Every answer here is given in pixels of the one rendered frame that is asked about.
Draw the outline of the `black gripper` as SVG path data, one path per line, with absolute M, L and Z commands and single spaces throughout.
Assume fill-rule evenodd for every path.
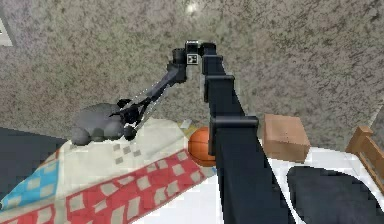
M 187 80 L 186 67 L 185 49 L 173 49 L 172 60 L 167 64 L 168 72 L 159 82 L 132 99 L 120 99 L 117 102 L 119 109 L 123 110 L 123 135 L 126 140 L 133 140 L 136 137 L 137 131 L 152 115 L 170 86 Z

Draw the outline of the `orange basketball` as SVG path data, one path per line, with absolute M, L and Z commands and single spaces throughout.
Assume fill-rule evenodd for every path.
M 213 167 L 216 165 L 215 157 L 208 153 L 208 143 L 208 127 L 201 127 L 197 129 L 188 140 L 188 152 L 192 160 L 203 167 Z

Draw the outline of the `red blue checked quilt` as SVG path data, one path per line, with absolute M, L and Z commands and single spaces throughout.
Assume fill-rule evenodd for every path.
M 167 137 L 188 141 L 196 126 L 149 119 L 143 127 L 180 128 Z M 216 175 L 212 167 L 195 163 L 187 146 L 155 156 L 136 141 L 63 144 L 1 201 L 0 224 L 134 224 L 187 190 Z

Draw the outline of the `brown cardboard box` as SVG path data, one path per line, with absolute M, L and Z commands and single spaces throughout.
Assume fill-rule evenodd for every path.
M 303 163 L 311 147 L 299 117 L 265 114 L 263 150 L 268 158 Z

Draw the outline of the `black pillow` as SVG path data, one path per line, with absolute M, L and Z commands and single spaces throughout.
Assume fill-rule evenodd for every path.
M 351 175 L 295 166 L 287 182 L 292 206 L 306 224 L 384 224 L 377 199 Z

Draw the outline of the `white bed with wooden frame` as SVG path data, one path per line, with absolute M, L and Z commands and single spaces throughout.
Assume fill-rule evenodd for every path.
M 183 137 L 179 142 L 170 141 L 167 137 L 174 137 L 181 133 L 181 129 L 176 128 L 154 128 L 143 127 L 136 137 L 136 147 L 141 143 L 149 147 L 150 151 L 143 151 L 145 156 L 155 156 L 154 149 L 158 144 L 166 141 L 165 148 L 176 149 L 186 147 L 188 141 Z M 378 201 L 380 208 L 384 211 L 384 196 L 379 188 L 374 184 L 367 171 L 352 154 L 311 147 L 309 154 L 303 164 L 277 159 L 269 159 L 277 182 L 283 191 L 288 206 L 292 211 L 297 224 L 305 224 L 292 207 L 290 193 L 288 190 L 287 173 L 293 166 L 307 165 L 316 168 L 325 168 L 327 170 L 339 171 L 354 176 L 361 180 L 371 191 Z M 161 208 L 149 213 L 143 218 L 135 221 L 134 224 L 224 224 L 221 212 L 218 177 L 214 175 L 203 181 L 201 184 L 187 190 Z

